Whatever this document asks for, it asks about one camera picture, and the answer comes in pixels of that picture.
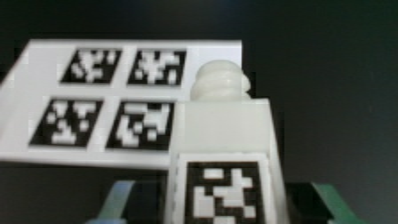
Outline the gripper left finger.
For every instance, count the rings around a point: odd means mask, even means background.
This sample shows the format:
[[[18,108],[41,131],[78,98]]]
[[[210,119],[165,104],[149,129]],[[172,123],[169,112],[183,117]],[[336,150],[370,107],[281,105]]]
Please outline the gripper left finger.
[[[121,180],[114,183],[98,216],[85,221],[85,224],[128,224],[123,211],[133,185],[133,180]]]

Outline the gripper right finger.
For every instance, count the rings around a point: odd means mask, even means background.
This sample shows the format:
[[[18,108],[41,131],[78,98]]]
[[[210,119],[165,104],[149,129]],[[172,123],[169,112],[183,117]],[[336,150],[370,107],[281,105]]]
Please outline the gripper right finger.
[[[359,218],[334,186],[315,183],[313,187],[331,213],[327,224],[370,224]]]

